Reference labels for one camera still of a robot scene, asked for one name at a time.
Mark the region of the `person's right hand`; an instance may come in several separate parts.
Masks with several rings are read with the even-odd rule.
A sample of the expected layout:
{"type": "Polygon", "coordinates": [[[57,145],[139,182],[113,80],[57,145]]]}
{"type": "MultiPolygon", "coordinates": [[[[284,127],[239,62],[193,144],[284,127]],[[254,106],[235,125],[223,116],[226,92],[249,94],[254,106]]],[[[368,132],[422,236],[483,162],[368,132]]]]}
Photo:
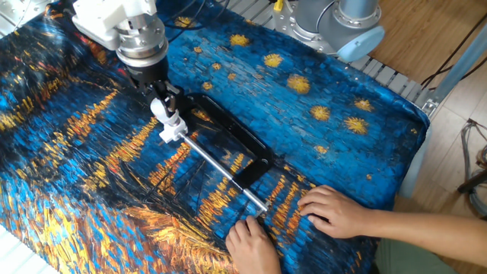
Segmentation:
{"type": "Polygon", "coordinates": [[[331,186],[313,188],[298,201],[298,206],[301,216],[306,216],[317,230],[330,237],[374,237],[370,223],[374,212],[331,186]]]}

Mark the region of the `person's left hand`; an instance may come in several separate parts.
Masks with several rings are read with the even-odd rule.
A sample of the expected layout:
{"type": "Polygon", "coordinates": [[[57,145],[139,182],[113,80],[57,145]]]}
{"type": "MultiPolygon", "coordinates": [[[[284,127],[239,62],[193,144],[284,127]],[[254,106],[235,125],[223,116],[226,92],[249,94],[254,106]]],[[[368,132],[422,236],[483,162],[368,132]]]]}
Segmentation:
{"type": "Polygon", "coordinates": [[[282,273],[275,247],[254,217],[238,221],[225,244],[240,274],[282,273]]]}

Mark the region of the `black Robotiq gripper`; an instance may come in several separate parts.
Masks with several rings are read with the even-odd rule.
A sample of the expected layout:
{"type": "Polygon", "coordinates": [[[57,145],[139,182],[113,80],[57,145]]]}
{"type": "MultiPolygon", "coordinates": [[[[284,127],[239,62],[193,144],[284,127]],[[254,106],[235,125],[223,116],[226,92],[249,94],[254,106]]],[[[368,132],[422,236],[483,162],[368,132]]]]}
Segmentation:
{"type": "Polygon", "coordinates": [[[133,84],[149,103],[152,113],[168,113],[173,116],[178,101],[184,96],[184,89],[178,85],[166,84],[169,81],[169,65],[157,62],[147,67],[126,65],[133,84]]]}

